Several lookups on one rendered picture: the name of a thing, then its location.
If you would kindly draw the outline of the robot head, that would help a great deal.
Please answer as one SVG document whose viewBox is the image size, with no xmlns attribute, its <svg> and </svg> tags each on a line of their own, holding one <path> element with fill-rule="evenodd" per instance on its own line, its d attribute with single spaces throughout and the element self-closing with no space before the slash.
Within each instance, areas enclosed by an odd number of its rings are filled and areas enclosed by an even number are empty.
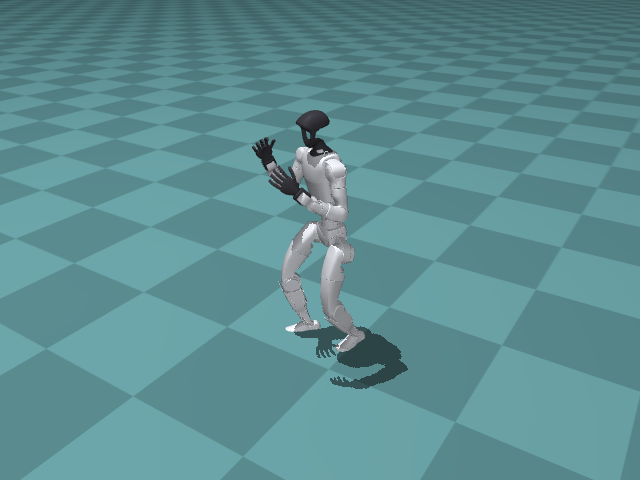
<svg viewBox="0 0 640 480">
<path fill-rule="evenodd" d="M 329 153 L 333 152 L 324 142 L 324 140 L 320 138 L 315 138 L 316 132 L 329 125 L 328 116 L 319 110 L 312 110 L 301 115 L 296 124 L 301 127 L 302 137 L 305 145 L 309 148 L 313 147 L 313 150 L 310 151 L 311 156 L 319 156 L 324 153 L 317 153 L 317 150 L 323 149 L 323 151 L 328 151 Z M 306 131 L 310 133 L 310 139 L 307 138 Z M 327 154 L 327 152 L 325 152 Z"/>
</svg>

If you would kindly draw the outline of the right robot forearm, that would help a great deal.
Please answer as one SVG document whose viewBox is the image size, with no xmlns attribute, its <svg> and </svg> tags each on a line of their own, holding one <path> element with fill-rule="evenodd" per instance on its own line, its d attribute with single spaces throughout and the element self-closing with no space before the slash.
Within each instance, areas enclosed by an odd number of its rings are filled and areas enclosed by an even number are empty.
<svg viewBox="0 0 640 480">
<path fill-rule="evenodd" d="M 284 179 L 285 177 L 282 175 L 282 173 L 279 171 L 278 167 L 276 166 L 275 162 L 271 162 L 270 164 L 266 165 L 268 171 L 266 170 L 267 174 L 270 176 L 271 174 L 273 174 L 274 177 L 276 177 L 279 181 L 281 181 L 283 183 L 283 181 L 278 178 L 275 173 L 273 172 L 273 169 L 275 169 Z M 271 176 L 270 176 L 271 178 Z M 272 178 L 271 178 L 272 179 Z M 272 179 L 273 180 L 273 179 Z M 274 181 L 274 180 L 273 180 Z M 274 181 L 275 184 L 277 184 L 278 186 L 281 187 L 281 185 L 279 185 L 277 182 Z"/>
</svg>

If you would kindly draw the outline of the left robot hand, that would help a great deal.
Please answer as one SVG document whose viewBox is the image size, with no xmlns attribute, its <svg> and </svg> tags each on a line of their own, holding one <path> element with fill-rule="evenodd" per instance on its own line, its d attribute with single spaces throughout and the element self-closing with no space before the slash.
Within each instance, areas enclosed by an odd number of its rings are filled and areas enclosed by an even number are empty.
<svg viewBox="0 0 640 480">
<path fill-rule="evenodd" d="M 295 174 L 292 170 L 292 168 L 289 166 L 288 170 L 291 173 L 291 177 L 288 177 L 288 175 L 281 169 L 280 166 L 278 166 L 279 171 L 282 173 L 282 175 L 285 177 L 285 179 L 275 170 L 273 169 L 273 172 L 275 173 L 275 175 L 280 178 L 283 183 L 281 181 L 279 181 L 276 177 L 273 176 L 273 174 L 271 174 L 271 178 L 277 182 L 280 186 L 278 186 L 277 184 L 275 184 L 274 182 L 272 182 L 269 179 L 269 183 L 274 186 L 275 188 L 279 189 L 282 193 L 286 194 L 286 195 L 293 195 L 293 199 L 297 201 L 297 198 L 301 195 L 302 192 L 304 192 L 307 196 L 309 196 L 311 198 L 311 195 L 303 188 L 299 188 L 299 183 L 296 181 L 296 177 Z M 299 203 L 299 202 L 298 202 Z M 300 203 L 299 203 L 300 204 Z M 302 205 L 302 204 L 300 204 Z M 303 206 L 303 205 L 302 205 Z"/>
</svg>

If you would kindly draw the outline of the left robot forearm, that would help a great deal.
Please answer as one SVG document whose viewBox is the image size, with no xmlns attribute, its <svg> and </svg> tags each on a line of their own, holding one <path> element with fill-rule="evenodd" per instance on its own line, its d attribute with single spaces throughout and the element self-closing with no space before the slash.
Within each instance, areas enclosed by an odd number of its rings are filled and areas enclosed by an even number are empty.
<svg viewBox="0 0 640 480">
<path fill-rule="evenodd" d="M 325 220 L 333 221 L 345 221 L 347 218 L 347 211 L 344 208 L 335 207 L 330 203 L 324 203 L 321 200 L 317 200 L 315 197 L 307 196 L 304 192 L 297 198 L 297 201 L 305 206 L 308 211 L 314 212 L 320 215 Z"/>
</svg>

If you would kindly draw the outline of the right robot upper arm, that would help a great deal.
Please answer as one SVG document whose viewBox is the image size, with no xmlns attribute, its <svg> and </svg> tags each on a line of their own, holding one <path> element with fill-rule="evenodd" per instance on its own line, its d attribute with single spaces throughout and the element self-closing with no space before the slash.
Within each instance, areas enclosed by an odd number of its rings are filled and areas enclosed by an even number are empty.
<svg viewBox="0 0 640 480">
<path fill-rule="evenodd" d="M 296 150 L 295 161 L 294 161 L 294 164 L 293 164 L 293 167 L 292 167 L 292 170 L 293 170 L 293 172 L 295 174 L 295 177 L 296 177 L 296 181 L 299 183 L 299 185 L 301 183 L 302 178 L 304 177 L 303 176 L 303 171 L 302 171 L 302 161 L 301 161 L 302 153 L 307 148 L 308 147 L 299 147 Z M 291 176 L 291 178 L 292 178 L 292 176 Z"/>
</svg>

